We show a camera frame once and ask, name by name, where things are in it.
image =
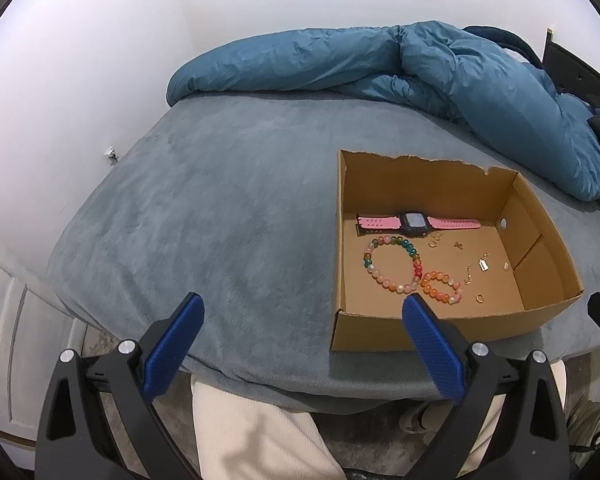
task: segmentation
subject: gray blanket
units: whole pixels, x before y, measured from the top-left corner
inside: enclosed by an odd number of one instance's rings
[[[138,338],[190,290],[206,306],[184,361],[210,384],[299,410],[350,413],[437,396],[414,352],[329,352],[336,154],[515,164],[415,110],[329,93],[206,94],[176,104],[62,234],[48,276],[76,314]],[[495,342],[552,360],[600,346],[600,212],[522,171],[564,237],[584,298],[535,333]]]

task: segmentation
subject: floor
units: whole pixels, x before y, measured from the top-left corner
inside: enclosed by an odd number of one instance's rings
[[[89,328],[83,355],[104,354],[115,348],[116,344],[112,336]],[[590,354],[566,362],[567,413],[580,396],[588,393],[591,363]],[[181,452],[198,469],[189,379],[189,374],[178,372],[167,394],[154,401],[154,407]],[[132,471],[146,474],[126,435],[112,396],[102,394],[102,399],[126,466]],[[426,449],[422,436],[404,434],[398,427],[398,418],[412,403],[410,400],[398,400],[355,415],[316,414],[314,420],[327,447],[341,466],[404,475]]]

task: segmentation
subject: white wall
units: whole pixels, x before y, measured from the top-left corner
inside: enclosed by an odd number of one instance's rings
[[[227,41],[302,27],[443,20],[546,28],[600,72],[588,0],[14,0],[0,19],[0,237],[39,274],[60,233],[161,117],[171,74]]]

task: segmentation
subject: watch screen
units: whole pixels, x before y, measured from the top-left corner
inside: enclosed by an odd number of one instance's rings
[[[421,213],[407,213],[407,223],[410,227],[425,227],[427,224]]]

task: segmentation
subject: pink watch strap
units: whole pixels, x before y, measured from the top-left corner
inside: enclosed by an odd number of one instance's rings
[[[388,218],[376,218],[368,216],[359,216],[358,225],[363,229],[400,229],[400,219],[397,216]]]
[[[473,219],[455,219],[455,218],[433,218],[427,216],[431,227],[434,229],[477,229],[480,222]]]

